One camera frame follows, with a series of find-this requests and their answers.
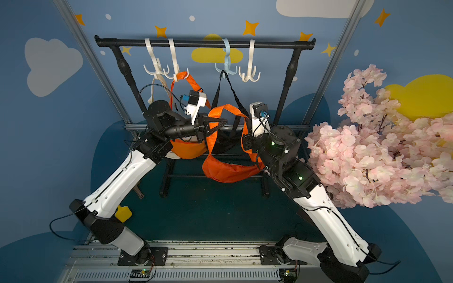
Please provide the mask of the black sling bag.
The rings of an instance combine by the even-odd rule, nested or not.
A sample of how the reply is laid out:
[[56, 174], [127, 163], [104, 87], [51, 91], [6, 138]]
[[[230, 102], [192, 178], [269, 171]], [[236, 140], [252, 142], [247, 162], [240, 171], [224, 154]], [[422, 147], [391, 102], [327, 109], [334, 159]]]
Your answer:
[[[211, 104], [212, 108], [216, 108], [218, 106], [219, 94], [220, 94], [220, 89], [221, 89], [221, 80], [223, 78], [223, 75], [225, 76], [225, 78], [227, 79], [227, 81], [230, 85], [230, 89], [234, 95], [234, 99], [238, 106], [238, 109], [241, 111], [242, 114], [249, 116], [246, 108], [242, 105], [238, 96], [235, 93], [235, 90], [232, 88], [232, 84], [230, 82], [229, 76], [225, 70], [221, 71], [221, 74], [219, 76], [219, 85], [218, 85], [217, 91], [215, 93], [213, 102]], [[217, 141], [213, 148], [213, 152], [212, 152], [213, 154], [225, 153], [225, 152], [229, 151], [230, 149], [232, 149], [238, 142], [241, 141], [241, 135], [237, 131], [240, 120], [241, 120], [241, 118], [239, 116], [235, 116], [235, 120], [232, 125], [232, 129], [229, 133], [225, 130], [217, 131], [218, 138], [217, 138]]]

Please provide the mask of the orange sling bag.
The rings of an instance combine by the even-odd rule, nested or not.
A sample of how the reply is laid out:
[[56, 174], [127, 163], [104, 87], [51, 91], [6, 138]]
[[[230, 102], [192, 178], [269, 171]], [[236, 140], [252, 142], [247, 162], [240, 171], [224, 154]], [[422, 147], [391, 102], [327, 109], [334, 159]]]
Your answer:
[[[178, 73], [177, 79], [186, 80], [196, 92], [204, 92], [202, 87], [195, 81], [188, 71]], [[187, 137], [187, 139], [178, 138], [176, 140], [172, 140], [171, 144], [173, 146], [172, 152], [177, 155], [177, 157], [185, 160], [200, 157], [207, 151], [205, 142], [202, 141], [199, 143], [197, 136]]]

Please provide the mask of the orange waist bag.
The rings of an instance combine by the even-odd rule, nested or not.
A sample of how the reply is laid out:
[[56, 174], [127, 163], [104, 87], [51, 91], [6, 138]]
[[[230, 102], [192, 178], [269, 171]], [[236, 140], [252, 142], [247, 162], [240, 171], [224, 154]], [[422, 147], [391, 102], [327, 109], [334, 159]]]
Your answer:
[[[236, 116], [242, 117], [244, 119], [244, 128], [241, 136], [241, 142], [243, 142], [243, 138], [246, 135], [251, 134], [251, 131], [248, 129], [247, 126], [247, 122], [250, 119], [247, 117], [247, 115], [242, 114], [242, 112], [238, 108], [230, 104], [225, 104], [223, 106], [219, 106], [212, 109], [208, 117], [220, 118], [224, 110]], [[206, 138], [208, 157], [205, 159], [202, 165], [202, 169], [206, 177], [220, 183], [235, 183], [255, 176], [256, 174], [259, 174], [262, 169], [265, 168], [261, 158], [258, 157], [258, 154], [253, 153], [251, 149], [245, 150], [244, 145], [241, 145], [242, 150], [243, 152], [249, 155], [251, 161], [254, 162], [254, 165], [244, 166], [219, 161], [212, 155], [212, 151], [214, 149], [217, 138], [218, 131], [216, 131], [215, 133]]]

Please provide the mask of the white canvas bag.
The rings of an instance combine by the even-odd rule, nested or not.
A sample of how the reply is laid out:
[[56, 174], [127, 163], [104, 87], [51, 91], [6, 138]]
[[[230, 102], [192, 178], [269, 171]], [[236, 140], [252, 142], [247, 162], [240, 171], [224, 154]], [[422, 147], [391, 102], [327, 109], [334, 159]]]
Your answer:
[[168, 84], [164, 76], [157, 75], [152, 79], [152, 84], [154, 85], [151, 86], [151, 96], [147, 100], [149, 104], [153, 103], [156, 100], [173, 102], [173, 95], [167, 90]]

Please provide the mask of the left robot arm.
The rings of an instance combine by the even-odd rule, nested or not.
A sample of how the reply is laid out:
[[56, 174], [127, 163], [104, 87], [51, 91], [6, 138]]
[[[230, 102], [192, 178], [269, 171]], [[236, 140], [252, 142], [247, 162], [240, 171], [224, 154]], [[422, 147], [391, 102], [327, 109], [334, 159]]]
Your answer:
[[72, 214], [101, 244], [119, 248], [122, 255], [130, 257], [133, 265], [151, 265], [152, 252], [149, 244], [116, 216], [120, 203], [168, 154], [177, 153], [174, 148], [177, 143], [184, 145], [196, 139], [196, 146], [203, 145], [212, 132], [207, 116], [198, 113], [201, 107], [208, 105], [202, 88], [192, 87], [183, 99], [188, 102], [187, 117], [173, 111], [165, 100], [154, 101], [145, 108], [143, 115], [148, 129], [132, 143], [124, 162], [92, 194], [70, 204]]

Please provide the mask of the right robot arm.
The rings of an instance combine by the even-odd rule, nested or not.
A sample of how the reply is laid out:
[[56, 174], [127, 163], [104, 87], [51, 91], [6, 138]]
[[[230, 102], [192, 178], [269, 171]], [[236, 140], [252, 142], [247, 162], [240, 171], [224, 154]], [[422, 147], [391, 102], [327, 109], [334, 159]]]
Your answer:
[[283, 264], [305, 262], [321, 268], [334, 283], [363, 283], [371, 275], [367, 264], [382, 253], [367, 243], [344, 219], [330, 200], [313, 169], [298, 158], [301, 140], [286, 126], [271, 129], [263, 123], [244, 126], [242, 145], [256, 154], [252, 161], [266, 171], [275, 184], [322, 233], [324, 242], [283, 237], [274, 249]]

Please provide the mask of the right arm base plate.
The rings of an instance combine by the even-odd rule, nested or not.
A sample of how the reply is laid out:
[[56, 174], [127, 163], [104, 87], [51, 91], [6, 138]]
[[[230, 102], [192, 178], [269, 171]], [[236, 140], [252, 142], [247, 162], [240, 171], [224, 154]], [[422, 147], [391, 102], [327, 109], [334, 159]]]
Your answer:
[[261, 265], [296, 265], [279, 246], [261, 245], [258, 248]]

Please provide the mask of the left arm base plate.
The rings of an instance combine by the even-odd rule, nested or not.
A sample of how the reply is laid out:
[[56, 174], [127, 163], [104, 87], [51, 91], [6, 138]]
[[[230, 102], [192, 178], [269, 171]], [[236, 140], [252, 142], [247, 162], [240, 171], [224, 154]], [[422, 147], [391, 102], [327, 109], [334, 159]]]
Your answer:
[[164, 266], [168, 255], [167, 247], [144, 246], [136, 255], [121, 251], [118, 266]]

